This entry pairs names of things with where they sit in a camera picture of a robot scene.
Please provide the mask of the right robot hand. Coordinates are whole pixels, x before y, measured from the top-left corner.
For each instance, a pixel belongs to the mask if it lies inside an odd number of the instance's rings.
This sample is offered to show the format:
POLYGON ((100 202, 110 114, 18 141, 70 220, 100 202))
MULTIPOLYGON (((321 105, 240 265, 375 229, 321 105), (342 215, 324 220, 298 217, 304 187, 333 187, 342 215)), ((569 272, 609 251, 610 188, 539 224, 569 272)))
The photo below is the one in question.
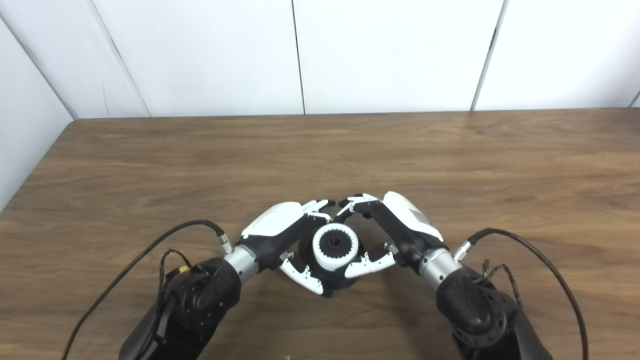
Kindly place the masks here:
POLYGON ((352 214, 373 219, 397 249, 396 262, 412 268, 434 287, 461 268, 438 229, 402 194, 388 191, 382 199, 354 194, 339 201, 338 206, 336 220, 343 221, 352 214))

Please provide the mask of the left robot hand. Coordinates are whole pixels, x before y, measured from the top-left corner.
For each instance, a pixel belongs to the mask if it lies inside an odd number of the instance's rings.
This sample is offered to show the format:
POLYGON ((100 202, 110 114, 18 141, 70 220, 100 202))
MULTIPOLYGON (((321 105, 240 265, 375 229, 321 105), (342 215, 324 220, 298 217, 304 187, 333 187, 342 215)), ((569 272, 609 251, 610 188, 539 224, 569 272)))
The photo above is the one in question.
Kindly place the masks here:
POLYGON ((316 295, 324 292, 322 281, 311 274, 309 265, 288 249, 311 230, 331 223, 324 213, 336 202, 330 199, 307 203, 281 202, 265 210, 241 233, 241 237, 225 258, 242 283, 265 270, 281 270, 291 280, 316 295))

